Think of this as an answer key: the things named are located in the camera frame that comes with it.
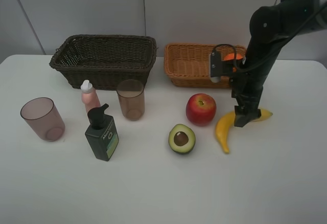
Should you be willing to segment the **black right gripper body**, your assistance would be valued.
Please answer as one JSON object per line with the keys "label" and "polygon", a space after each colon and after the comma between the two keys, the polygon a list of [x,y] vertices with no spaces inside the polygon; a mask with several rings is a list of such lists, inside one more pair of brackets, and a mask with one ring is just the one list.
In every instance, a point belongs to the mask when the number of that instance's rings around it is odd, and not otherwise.
{"label": "black right gripper body", "polygon": [[245,55],[240,66],[236,64],[236,72],[225,61],[224,68],[230,75],[232,86],[232,97],[236,99],[236,106],[246,106],[252,109],[259,109],[259,102],[263,92],[263,84],[267,78],[267,56],[248,56]]}

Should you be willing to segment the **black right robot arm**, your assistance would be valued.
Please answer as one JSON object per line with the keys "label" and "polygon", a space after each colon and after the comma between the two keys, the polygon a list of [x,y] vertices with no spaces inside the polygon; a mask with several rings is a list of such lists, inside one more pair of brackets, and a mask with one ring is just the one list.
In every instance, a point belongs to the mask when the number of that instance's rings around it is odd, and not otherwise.
{"label": "black right robot arm", "polygon": [[281,49],[295,36],[326,30],[326,0],[281,0],[257,9],[250,19],[251,39],[243,59],[233,66],[232,97],[236,99],[235,127],[261,117],[263,85]]}

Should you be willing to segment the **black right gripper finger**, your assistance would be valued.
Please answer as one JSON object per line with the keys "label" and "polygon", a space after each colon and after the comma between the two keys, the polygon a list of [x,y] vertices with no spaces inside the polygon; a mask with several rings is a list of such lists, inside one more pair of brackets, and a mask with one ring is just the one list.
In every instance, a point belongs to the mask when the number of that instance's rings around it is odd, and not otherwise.
{"label": "black right gripper finger", "polygon": [[235,127],[244,127],[251,121],[254,121],[261,117],[260,109],[252,109],[246,106],[235,106]]}

